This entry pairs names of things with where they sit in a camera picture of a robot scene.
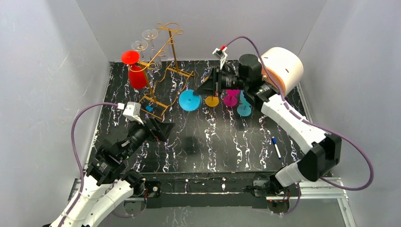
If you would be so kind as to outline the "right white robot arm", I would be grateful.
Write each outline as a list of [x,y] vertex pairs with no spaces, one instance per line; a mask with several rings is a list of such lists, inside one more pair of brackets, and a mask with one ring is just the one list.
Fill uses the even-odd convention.
[[194,91],[195,95],[211,96],[228,89],[242,90],[254,109],[296,141],[304,157],[270,176],[268,188],[277,192],[302,181],[317,181],[340,160],[341,137],[313,126],[285,101],[303,73],[302,62],[295,54],[272,48],[261,57],[242,55],[237,73],[231,67],[214,67]]

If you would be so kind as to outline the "light blue wine glass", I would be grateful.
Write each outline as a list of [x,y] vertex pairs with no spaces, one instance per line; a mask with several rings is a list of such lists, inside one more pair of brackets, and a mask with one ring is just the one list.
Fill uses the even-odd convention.
[[240,105],[237,107],[237,112],[242,117],[247,117],[252,113],[251,104],[245,99],[243,90],[240,93]]

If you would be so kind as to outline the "magenta wine glass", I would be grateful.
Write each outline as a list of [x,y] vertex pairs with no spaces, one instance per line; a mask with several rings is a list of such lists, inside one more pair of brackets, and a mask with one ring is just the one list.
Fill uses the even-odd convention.
[[236,96],[241,92],[241,90],[238,89],[227,89],[226,93],[227,95],[224,97],[223,102],[226,106],[228,107],[233,107],[238,103],[238,100]]

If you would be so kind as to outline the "yellow wine glass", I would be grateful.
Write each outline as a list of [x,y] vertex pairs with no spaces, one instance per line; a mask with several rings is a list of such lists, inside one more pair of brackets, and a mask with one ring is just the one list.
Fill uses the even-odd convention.
[[209,107],[216,107],[219,104],[219,98],[216,96],[207,96],[205,98],[205,104]]

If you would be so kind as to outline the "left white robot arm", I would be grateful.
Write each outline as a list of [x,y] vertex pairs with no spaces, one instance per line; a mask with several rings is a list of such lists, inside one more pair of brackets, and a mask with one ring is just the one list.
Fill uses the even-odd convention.
[[148,118],[132,122],[126,138],[105,140],[91,158],[78,191],[51,227],[95,227],[126,198],[146,191],[146,178],[127,170],[127,161],[145,141],[165,142],[175,123]]

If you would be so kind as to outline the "gold wire glass rack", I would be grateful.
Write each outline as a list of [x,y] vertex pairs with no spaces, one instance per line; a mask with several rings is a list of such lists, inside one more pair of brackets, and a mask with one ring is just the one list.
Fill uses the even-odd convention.
[[[178,64],[174,45],[175,37],[183,33],[180,25],[176,22],[158,23],[154,29],[158,31],[157,38],[152,41],[155,49],[151,50],[151,46],[148,44],[144,53],[146,62],[142,62],[139,57],[137,63],[141,67],[141,71],[144,72],[147,81],[144,88],[148,89],[147,93],[140,98],[139,103],[142,105],[142,111],[162,120],[166,111],[178,102],[178,96],[184,91],[189,79],[194,77],[194,71],[185,71]],[[159,92],[166,86],[165,80],[169,73],[178,76],[183,85],[168,103],[164,101]],[[146,111],[145,107],[148,105],[154,108],[152,113]]]

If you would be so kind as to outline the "teal blue wine glass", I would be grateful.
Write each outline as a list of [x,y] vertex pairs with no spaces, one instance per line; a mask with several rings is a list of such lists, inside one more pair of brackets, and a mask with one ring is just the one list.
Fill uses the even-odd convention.
[[195,111],[201,105],[201,96],[195,95],[193,92],[192,89],[188,89],[183,91],[179,96],[179,106],[185,111]]

